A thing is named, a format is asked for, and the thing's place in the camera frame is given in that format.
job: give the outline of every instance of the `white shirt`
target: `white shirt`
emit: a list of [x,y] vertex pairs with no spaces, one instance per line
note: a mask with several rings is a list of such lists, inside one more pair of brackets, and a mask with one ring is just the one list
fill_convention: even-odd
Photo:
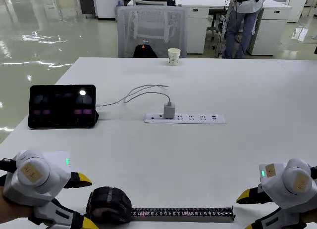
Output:
[[246,0],[243,2],[235,2],[233,4],[234,10],[238,13],[254,13],[262,8],[263,2],[265,0]]

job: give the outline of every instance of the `white power strip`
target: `white power strip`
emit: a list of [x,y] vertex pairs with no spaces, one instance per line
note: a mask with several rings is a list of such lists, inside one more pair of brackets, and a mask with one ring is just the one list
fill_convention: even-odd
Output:
[[218,114],[175,114],[174,119],[164,119],[163,114],[145,114],[145,123],[174,124],[225,124],[224,117]]

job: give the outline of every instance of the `label sticker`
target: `label sticker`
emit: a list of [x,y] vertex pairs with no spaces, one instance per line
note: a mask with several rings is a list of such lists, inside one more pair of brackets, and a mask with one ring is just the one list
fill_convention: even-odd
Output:
[[268,178],[276,176],[274,164],[267,165],[265,170]]
[[35,183],[42,177],[42,174],[33,166],[31,162],[27,163],[20,170],[26,178],[32,183]]
[[303,173],[298,173],[293,185],[293,189],[297,192],[305,192],[309,177]]

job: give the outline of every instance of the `measuring tape blade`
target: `measuring tape blade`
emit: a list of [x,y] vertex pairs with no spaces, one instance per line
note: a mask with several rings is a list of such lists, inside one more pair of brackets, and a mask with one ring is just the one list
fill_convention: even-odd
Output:
[[229,223],[232,208],[132,208],[132,221]]

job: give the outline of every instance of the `power adapter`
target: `power adapter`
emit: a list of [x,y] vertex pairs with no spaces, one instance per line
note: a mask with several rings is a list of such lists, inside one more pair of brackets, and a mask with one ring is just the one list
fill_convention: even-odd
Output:
[[163,118],[165,119],[173,119],[175,117],[175,104],[172,102],[168,102],[164,104],[164,113]]

